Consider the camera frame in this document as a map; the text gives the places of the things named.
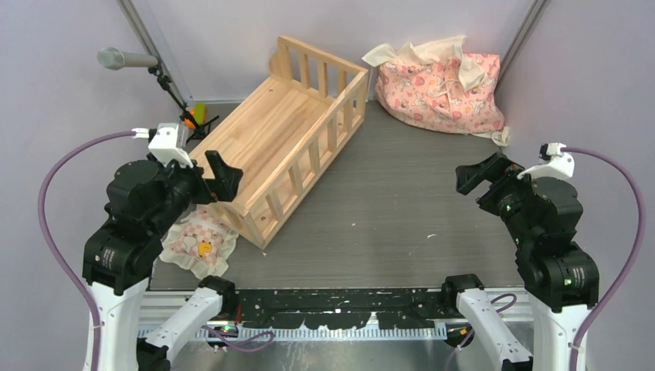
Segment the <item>wooden slatted pet bed frame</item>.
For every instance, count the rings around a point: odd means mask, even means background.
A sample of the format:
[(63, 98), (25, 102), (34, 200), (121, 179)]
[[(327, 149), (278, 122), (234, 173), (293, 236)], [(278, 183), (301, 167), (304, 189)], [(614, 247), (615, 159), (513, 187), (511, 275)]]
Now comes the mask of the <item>wooden slatted pet bed frame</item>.
[(368, 71), (290, 36), (280, 36), (270, 75), (192, 151), (207, 166), (216, 150), (243, 177), (216, 211), (241, 236), (266, 247), (365, 118)]

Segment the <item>small checkered ruffled pillow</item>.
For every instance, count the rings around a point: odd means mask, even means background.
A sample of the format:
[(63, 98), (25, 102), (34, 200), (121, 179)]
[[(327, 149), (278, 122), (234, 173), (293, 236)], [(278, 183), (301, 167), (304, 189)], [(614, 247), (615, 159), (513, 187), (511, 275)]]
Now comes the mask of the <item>small checkered ruffled pillow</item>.
[(168, 230), (159, 258), (191, 271), (199, 280), (221, 277), (229, 269), (227, 260), (238, 235), (213, 209), (198, 205)]

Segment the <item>pink printed cushion with ties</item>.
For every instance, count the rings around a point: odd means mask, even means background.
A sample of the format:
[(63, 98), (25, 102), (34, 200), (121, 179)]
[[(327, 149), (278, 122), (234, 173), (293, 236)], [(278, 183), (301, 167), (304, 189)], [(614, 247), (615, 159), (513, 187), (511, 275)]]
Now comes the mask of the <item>pink printed cushion with ties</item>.
[(510, 130), (494, 92), (501, 71), (497, 54), (467, 53), (465, 36), (398, 49), (376, 46), (362, 60), (378, 71), (377, 101), (397, 120), (446, 134), (471, 134), (499, 147)]

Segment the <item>orange green toy ball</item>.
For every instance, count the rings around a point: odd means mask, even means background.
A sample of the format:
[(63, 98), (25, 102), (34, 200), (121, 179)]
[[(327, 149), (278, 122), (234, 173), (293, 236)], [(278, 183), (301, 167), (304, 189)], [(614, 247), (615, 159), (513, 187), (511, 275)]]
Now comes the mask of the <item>orange green toy ball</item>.
[(204, 103), (196, 103), (195, 106), (187, 110), (184, 115), (184, 124), (187, 128), (195, 130), (202, 128), (206, 121), (206, 107)]

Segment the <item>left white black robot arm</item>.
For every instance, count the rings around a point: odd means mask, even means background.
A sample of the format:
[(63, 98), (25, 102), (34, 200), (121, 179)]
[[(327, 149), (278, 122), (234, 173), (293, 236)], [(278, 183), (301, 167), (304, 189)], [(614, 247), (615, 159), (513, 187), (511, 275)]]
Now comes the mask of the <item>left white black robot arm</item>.
[(205, 156), (210, 179), (196, 163), (163, 165), (149, 155), (122, 165), (107, 187), (107, 221), (86, 242), (83, 256), (83, 278), (98, 312), (102, 370), (168, 370), (211, 318), (236, 313), (234, 283), (206, 277), (166, 322), (145, 337), (138, 334), (141, 301), (163, 237), (191, 205), (236, 197), (243, 171), (215, 150)]

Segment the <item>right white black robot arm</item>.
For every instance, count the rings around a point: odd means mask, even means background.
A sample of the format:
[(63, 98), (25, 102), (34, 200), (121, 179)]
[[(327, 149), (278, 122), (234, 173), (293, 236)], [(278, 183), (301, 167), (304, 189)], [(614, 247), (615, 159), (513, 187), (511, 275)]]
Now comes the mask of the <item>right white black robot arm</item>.
[(599, 270), (574, 241), (583, 208), (569, 183), (573, 157), (560, 148), (524, 168), (497, 152), (473, 165), (456, 167), (456, 190), (466, 195), (482, 182), (489, 189), (479, 207), (498, 216), (516, 247), (515, 263), (534, 319), (534, 348), (527, 350), (493, 308), (474, 274), (449, 276), (441, 307), (463, 316), (497, 370), (570, 370), (574, 339), (599, 300)]

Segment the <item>silver microphone on tripod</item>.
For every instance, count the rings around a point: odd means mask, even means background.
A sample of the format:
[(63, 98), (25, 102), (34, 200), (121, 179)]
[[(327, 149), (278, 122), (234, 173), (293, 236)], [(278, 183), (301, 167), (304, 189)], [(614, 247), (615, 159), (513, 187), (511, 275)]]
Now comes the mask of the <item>silver microphone on tripod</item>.
[[(173, 80), (168, 76), (163, 69), (163, 66), (156, 56), (143, 53), (129, 53), (123, 52), (114, 47), (107, 47), (101, 49), (97, 52), (97, 61), (105, 69), (108, 70), (122, 70), (125, 68), (146, 68), (148, 73), (154, 76), (157, 80), (160, 88), (166, 92), (169, 97), (175, 102), (178, 108), (181, 111), (180, 118), (184, 124), (184, 113), (188, 108), (188, 104), (178, 98), (172, 89)], [(219, 115), (216, 115), (209, 121), (205, 122), (205, 125), (202, 128), (196, 128), (195, 130), (189, 129), (191, 134), (186, 140), (189, 143), (192, 140), (202, 140), (207, 137), (211, 131), (212, 124), (219, 119)]]

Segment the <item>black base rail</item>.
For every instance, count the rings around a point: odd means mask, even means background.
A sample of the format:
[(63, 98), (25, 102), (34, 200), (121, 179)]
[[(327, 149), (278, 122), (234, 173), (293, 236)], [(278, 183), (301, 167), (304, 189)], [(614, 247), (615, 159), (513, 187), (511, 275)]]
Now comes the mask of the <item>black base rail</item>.
[(246, 328), (329, 330), (422, 329), (435, 320), (461, 318), (435, 288), (240, 289), (239, 302), (218, 318)]

